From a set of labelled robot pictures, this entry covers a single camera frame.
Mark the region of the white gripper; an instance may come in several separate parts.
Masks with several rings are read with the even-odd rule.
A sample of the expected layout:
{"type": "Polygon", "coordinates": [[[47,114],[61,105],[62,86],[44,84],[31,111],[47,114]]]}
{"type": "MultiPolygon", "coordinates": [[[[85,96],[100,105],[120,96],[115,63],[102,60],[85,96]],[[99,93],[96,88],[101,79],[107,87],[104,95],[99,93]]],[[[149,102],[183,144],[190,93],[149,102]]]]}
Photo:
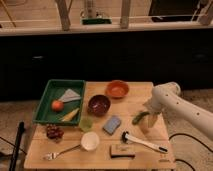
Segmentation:
{"type": "Polygon", "coordinates": [[[163,105],[156,98],[151,97],[144,103],[144,106],[147,108],[150,115],[149,117],[144,116],[139,121],[139,128],[143,133],[147,133],[148,127],[151,128],[155,125],[158,119],[158,114],[162,112],[163,105]]]}

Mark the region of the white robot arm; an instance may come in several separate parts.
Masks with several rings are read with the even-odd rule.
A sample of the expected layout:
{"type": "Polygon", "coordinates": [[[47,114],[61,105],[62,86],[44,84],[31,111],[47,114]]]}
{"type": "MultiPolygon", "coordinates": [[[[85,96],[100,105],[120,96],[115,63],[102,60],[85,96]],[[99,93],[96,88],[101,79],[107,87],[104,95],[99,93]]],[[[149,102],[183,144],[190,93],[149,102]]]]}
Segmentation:
{"type": "Polygon", "coordinates": [[[144,103],[151,115],[159,115],[167,108],[191,123],[213,141],[213,113],[180,97],[181,88],[176,82],[156,85],[151,97],[144,103]]]}

